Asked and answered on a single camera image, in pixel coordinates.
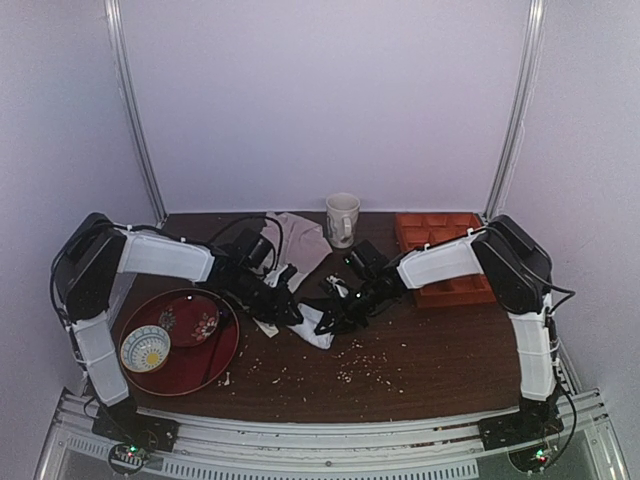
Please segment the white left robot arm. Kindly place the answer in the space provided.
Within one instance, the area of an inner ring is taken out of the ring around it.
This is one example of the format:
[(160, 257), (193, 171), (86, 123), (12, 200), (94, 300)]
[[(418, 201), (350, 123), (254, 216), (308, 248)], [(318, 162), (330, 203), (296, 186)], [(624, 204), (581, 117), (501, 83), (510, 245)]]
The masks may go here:
[(264, 260), (277, 262), (281, 242), (246, 228), (231, 242), (196, 241), (147, 225), (119, 225), (101, 213), (88, 215), (54, 257), (49, 299), (71, 339), (76, 362), (88, 376), (100, 404), (126, 401), (129, 388), (110, 334), (110, 297), (121, 274), (145, 274), (189, 281), (229, 295), (255, 319), (278, 326), (299, 325), (289, 282), (296, 268), (258, 272)]

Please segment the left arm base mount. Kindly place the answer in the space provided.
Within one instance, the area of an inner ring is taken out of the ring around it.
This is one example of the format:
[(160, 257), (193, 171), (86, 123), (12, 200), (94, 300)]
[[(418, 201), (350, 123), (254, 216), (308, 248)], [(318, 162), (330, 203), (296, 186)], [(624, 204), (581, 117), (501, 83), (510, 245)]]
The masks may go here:
[(103, 438), (168, 453), (174, 449), (178, 430), (174, 420), (139, 413), (132, 397), (112, 406), (98, 403), (91, 428)]

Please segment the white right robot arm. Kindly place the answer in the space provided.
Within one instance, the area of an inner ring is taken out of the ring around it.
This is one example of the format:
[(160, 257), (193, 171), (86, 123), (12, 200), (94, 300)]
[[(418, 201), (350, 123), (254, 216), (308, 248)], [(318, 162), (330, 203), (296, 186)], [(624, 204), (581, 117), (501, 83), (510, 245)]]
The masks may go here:
[(409, 290), (482, 275), (514, 329), (522, 398), (542, 403), (554, 394), (558, 344), (554, 315), (561, 304), (553, 295), (560, 293), (569, 300), (576, 293), (553, 282), (550, 256), (511, 217), (500, 215), (454, 239), (425, 244), (393, 259), (363, 240), (344, 262), (361, 284), (352, 288), (337, 276), (324, 280), (327, 296), (316, 306), (323, 313), (316, 334), (338, 335), (365, 327), (384, 304)]

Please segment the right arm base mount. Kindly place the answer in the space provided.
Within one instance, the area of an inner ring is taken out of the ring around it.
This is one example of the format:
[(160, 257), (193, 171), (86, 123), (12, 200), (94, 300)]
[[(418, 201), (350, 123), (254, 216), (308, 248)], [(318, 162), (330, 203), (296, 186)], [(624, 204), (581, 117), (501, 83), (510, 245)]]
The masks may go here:
[(562, 433), (556, 401), (520, 399), (519, 409), (478, 421), (483, 448), (486, 451), (542, 440), (548, 434)]

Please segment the white black boxer briefs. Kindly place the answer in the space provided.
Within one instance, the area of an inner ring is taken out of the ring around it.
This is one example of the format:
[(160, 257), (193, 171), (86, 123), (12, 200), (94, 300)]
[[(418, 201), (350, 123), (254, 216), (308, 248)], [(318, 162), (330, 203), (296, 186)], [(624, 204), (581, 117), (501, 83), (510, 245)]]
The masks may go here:
[(302, 297), (297, 308), (303, 322), (290, 329), (312, 346), (328, 350), (336, 335), (351, 333), (358, 324), (346, 313), (345, 301), (352, 289), (337, 275), (329, 275), (320, 283), (322, 297)]

